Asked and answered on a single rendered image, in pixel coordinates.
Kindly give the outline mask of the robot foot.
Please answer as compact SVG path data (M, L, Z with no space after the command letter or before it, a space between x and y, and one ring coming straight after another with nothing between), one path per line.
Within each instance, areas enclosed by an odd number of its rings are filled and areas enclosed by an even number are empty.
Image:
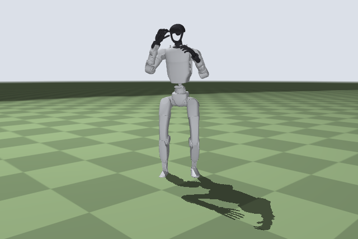
M192 177L200 177L200 174L199 174L197 168L195 168L195 167L192 168L191 167L191 176Z
M169 173L169 171L167 172L166 170L164 170L161 172L159 177L166 177L168 173Z

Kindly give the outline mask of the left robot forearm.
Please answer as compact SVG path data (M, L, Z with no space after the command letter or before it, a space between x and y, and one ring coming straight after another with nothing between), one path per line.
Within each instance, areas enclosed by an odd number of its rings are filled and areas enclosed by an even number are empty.
M200 56L199 56L199 58L200 58ZM193 60L193 61L195 62L195 60ZM201 58L200 58L200 62L199 62L199 63L195 62L195 65L196 65L196 67L197 67L197 69L198 69L198 71L199 71L200 74L207 73L207 74L209 75L209 72L208 72L208 70L206 69L206 67L204 66L204 63L203 63L203 61L201 60Z

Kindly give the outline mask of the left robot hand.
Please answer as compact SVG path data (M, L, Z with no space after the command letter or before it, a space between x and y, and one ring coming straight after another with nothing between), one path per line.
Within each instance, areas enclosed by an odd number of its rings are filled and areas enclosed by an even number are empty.
M184 48L184 49L182 49ZM192 55L192 59L195 60L195 62L199 63L200 62L200 58L199 58L199 55L198 53L195 53L191 48L189 48L188 46L186 45L181 45L180 46L180 49L182 49L182 51L186 50L184 53L186 52L190 52L190 54Z

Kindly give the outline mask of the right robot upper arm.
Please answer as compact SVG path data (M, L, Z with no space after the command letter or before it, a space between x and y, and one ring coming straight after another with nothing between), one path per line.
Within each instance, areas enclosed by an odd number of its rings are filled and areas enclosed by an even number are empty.
M156 59L155 59L155 64L154 65L149 65L148 64L145 67L145 72L147 72L148 74L154 74L155 71L156 71L156 68L160 65L162 60L166 59L165 52L166 52L166 49L159 49L158 54L157 54Z

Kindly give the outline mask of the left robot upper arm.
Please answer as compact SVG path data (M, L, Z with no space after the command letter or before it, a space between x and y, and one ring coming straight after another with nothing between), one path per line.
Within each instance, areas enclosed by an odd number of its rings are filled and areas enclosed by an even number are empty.
M201 60L203 61L203 58L202 58L202 56L201 56L200 51L197 50L197 49L192 49L192 50L193 50L195 53L198 53L198 55L200 56ZM190 54L190 56L192 56L192 55ZM203 63L204 63L204 61L203 61ZM205 63L204 63L204 65L205 65ZM198 73L199 73L199 72L198 72ZM204 73L204 74L200 74L200 73L199 73L199 76L200 76L200 78L202 79L202 78L208 77L208 74L207 74L207 73Z

